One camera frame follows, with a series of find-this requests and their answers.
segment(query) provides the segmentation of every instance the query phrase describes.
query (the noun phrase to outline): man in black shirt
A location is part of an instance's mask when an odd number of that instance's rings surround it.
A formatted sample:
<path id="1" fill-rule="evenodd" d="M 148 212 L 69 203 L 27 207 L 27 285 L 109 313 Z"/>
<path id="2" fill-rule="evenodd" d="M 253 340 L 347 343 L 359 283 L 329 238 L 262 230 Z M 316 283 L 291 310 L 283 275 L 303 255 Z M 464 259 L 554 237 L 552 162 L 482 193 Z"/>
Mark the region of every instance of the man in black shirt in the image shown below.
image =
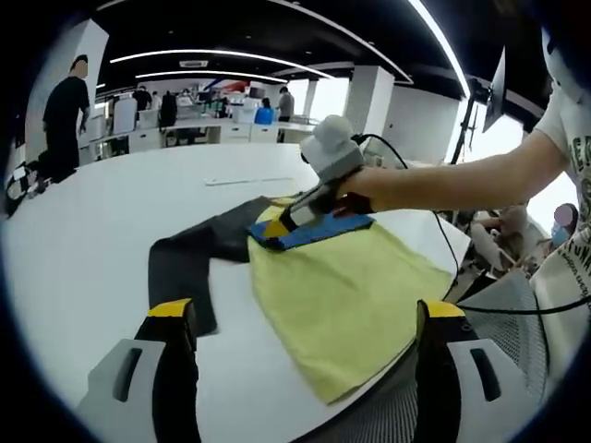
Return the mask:
<path id="1" fill-rule="evenodd" d="M 43 155 L 46 174 L 59 183 L 79 167 L 76 122 L 78 110 L 82 111 L 79 133 L 86 131 L 89 117 L 89 92 L 83 80 L 88 75 L 89 59 L 79 55 L 70 75 L 52 91 L 45 105 L 43 130 L 47 140 L 47 152 Z"/>
<path id="2" fill-rule="evenodd" d="M 151 95 L 146 91 L 145 86 L 140 86 L 133 93 L 133 98 L 138 102 L 138 112 L 148 109 L 148 103 L 151 103 Z"/>

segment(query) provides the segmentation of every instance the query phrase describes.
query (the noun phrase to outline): ceiling light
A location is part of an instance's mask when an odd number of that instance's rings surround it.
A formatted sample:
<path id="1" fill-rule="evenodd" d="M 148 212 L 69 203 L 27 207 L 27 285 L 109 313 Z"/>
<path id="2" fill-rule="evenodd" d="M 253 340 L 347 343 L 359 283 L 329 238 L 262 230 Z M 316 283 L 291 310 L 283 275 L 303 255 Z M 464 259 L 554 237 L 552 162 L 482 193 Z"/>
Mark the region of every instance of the ceiling light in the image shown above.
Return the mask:
<path id="1" fill-rule="evenodd" d="M 408 3 L 412 5 L 412 7 L 416 10 L 419 16 L 423 18 L 423 21 L 427 24 L 428 28 L 431 30 L 435 39 L 440 44 L 441 49 L 447 56 L 448 61 L 452 65 L 453 71 L 455 75 L 458 77 L 458 81 L 462 86 L 462 90 L 464 91 L 464 96 L 466 98 L 470 97 L 470 88 L 468 87 L 468 81 L 465 79 L 464 71 L 460 66 L 460 62 L 458 62 L 457 57 L 453 53 L 452 47 L 450 46 L 449 42 L 445 38 L 443 31 L 435 21 L 435 19 L 429 14 L 427 9 L 423 6 L 420 0 L 408 0 Z"/>
<path id="2" fill-rule="evenodd" d="M 239 53 L 237 51 L 222 51 L 222 50 L 217 50 L 217 49 L 169 49 L 166 51 L 152 51 L 150 53 L 133 54 L 133 55 L 127 55 L 125 57 L 114 58 L 113 60 L 111 60 L 111 63 L 125 62 L 126 60 L 131 60 L 134 58 L 149 57 L 152 55 L 164 55 L 164 54 L 216 54 L 216 55 L 231 55 L 234 57 L 256 58 L 258 60 L 264 60 L 266 62 L 273 62 L 273 63 L 278 63 L 280 65 L 297 67 L 298 69 L 302 69 L 304 71 L 311 72 L 312 74 L 316 74 L 317 76 L 334 79 L 333 76 L 329 76 L 328 74 L 325 74 L 324 72 L 317 71 L 316 69 L 302 66 L 297 63 L 292 63 L 292 62 L 287 62 L 285 60 L 280 60 L 278 58 L 267 57 L 265 55 Z"/>
<path id="3" fill-rule="evenodd" d="M 140 74 L 136 78 L 146 77 L 160 77 L 160 76 L 182 76 L 185 74 L 201 74 L 201 75 L 212 75 L 212 76 L 226 76 L 226 77 L 252 77 L 260 78 L 262 80 L 276 81 L 278 83 L 287 83 L 287 80 L 275 77 L 260 76 L 258 74 L 247 74 L 245 72 L 226 72 L 226 71 L 168 71 L 168 72 L 153 72 L 151 74 Z"/>

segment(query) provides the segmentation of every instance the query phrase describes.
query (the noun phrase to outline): white pillar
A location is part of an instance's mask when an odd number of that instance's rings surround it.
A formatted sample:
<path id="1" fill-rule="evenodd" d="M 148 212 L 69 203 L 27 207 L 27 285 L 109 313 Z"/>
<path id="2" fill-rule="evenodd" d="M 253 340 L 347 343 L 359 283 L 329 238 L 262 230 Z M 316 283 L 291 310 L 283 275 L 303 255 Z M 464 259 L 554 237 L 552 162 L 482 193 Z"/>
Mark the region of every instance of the white pillar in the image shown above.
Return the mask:
<path id="1" fill-rule="evenodd" d="M 316 95 L 316 87 L 318 86 L 317 80 L 310 80 L 308 83 L 308 91 L 306 92 L 306 101 L 304 102 L 304 115 L 309 118 L 310 112 L 312 111 L 312 103 L 314 102 L 314 96 Z"/>
<path id="2" fill-rule="evenodd" d="M 89 90 L 90 115 L 93 115 L 96 84 L 108 39 L 109 34 L 99 25 L 86 20 L 64 32 L 55 42 L 29 96 L 25 120 L 27 162 L 37 159 L 47 149 L 42 129 L 45 104 L 55 86 L 69 75 L 72 62 L 81 54 L 89 57 L 89 74 L 85 81 Z"/>
<path id="3" fill-rule="evenodd" d="M 355 66 L 344 116 L 356 133 L 381 135 L 394 76 L 379 66 Z"/>

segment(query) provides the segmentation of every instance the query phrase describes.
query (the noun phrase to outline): white t-shirt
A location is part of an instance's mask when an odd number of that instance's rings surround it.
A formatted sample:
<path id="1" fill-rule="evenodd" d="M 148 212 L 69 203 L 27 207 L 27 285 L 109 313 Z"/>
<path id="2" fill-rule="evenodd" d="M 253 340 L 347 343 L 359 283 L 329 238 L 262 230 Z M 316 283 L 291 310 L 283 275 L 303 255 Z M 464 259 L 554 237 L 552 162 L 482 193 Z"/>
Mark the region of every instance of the white t-shirt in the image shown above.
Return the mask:
<path id="1" fill-rule="evenodd" d="M 591 109 L 555 84 L 546 113 L 536 126 L 569 159 L 568 175 L 579 199 L 577 231 L 532 278 L 540 308 L 572 303 L 591 294 Z M 563 376 L 585 336 L 591 304 L 543 316 L 550 351 L 550 382 Z"/>

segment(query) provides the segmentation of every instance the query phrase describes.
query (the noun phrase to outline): white table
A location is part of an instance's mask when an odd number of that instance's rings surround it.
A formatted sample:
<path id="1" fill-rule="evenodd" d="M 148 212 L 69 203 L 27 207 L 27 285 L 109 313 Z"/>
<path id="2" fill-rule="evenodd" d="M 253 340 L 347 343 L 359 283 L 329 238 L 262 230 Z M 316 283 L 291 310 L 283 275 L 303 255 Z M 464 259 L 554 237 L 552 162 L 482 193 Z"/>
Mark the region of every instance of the white table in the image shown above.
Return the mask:
<path id="1" fill-rule="evenodd" d="M 281 177 L 292 179 L 205 185 Z M 75 407 L 90 370 L 121 339 L 134 337 L 149 308 L 148 253 L 156 240 L 257 196 L 287 195 L 316 182 L 297 145 L 200 145 L 92 163 L 23 202 L 4 232 L 8 285 L 49 386 Z M 431 213 L 375 218 L 437 266 L 454 270 Z M 443 225 L 461 259 L 468 238 Z M 383 374 L 346 401 L 325 405 L 260 311 L 248 265 L 213 260 L 210 287 L 219 333 L 200 338 L 197 347 L 204 442 L 290 441 L 334 417 Z"/>

